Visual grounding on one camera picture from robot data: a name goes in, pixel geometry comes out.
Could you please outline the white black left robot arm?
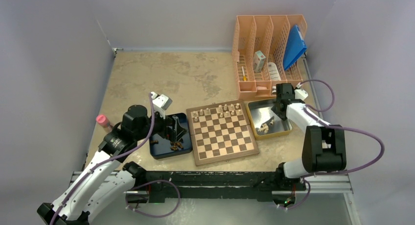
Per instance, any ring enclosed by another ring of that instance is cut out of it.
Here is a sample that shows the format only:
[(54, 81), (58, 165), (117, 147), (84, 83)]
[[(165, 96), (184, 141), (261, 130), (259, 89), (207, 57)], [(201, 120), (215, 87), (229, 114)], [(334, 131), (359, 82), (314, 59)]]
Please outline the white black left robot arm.
[(151, 179), (150, 172), (134, 162), (126, 163), (114, 181), (106, 183), (105, 179), (150, 137), (158, 135), (175, 144), (184, 133), (186, 129), (179, 119), (166, 116), (162, 107), (151, 104), (148, 114), (142, 105), (130, 106), (122, 121), (105, 135), (80, 176), (54, 202), (41, 204), (38, 215), (47, 225), (88, 225), (115, 197), (129, 189), (141, 190), (150, 185), (156, 192), (168, 186), (179, 197), (180, 191), (173, 182)]

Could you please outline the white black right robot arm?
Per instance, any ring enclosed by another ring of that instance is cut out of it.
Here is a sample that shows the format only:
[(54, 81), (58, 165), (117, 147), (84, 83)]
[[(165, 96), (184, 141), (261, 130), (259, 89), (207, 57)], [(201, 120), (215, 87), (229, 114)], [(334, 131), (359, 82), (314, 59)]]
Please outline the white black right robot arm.
[(290, 83), (276, 85), (272, 111), (281, 120), (294, 122), (305, 134), (301, 157), (278, 167), (281, 172), (275, 175), (275, 183), (280, 189), (287, 189), (302, 176), (346, 168), (344, 131), (313, 113), (304, 102), (306, 97), (307, 92)]

